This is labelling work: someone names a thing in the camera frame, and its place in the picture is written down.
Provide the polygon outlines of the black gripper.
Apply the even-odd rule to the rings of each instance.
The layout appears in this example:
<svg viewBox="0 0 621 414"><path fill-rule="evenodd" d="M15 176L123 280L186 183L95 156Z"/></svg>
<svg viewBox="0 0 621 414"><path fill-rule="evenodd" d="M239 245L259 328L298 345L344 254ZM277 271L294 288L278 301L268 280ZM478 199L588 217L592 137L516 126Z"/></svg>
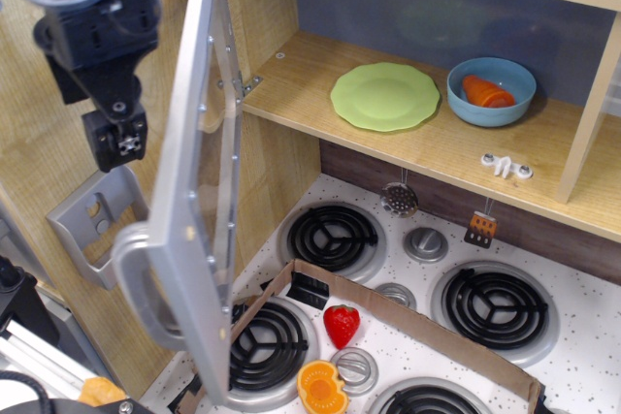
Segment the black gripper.
<svg viewBox="0 0 621 414"><path fill-rule="evenodd" d="M98 0L47 10L34 27L63 102L89 99L98 110L82 124L103 173L145 157L147 114L135 70L157 47L159 17L159 0Z"/></svg>

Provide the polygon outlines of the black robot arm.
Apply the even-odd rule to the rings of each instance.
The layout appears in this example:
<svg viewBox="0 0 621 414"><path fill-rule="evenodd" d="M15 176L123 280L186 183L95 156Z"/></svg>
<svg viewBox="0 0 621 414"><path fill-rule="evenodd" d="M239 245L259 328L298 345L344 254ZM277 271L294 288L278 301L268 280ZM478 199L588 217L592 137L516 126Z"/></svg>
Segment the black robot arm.
<svg viewBox="0 0 621 414"><path fill-rule="evenodd" d="M144 158L147 115L136 75L158 46L160 0L28 0L43 17L33 37L65 104L90 100L84 132L100 171Z"/></svg>

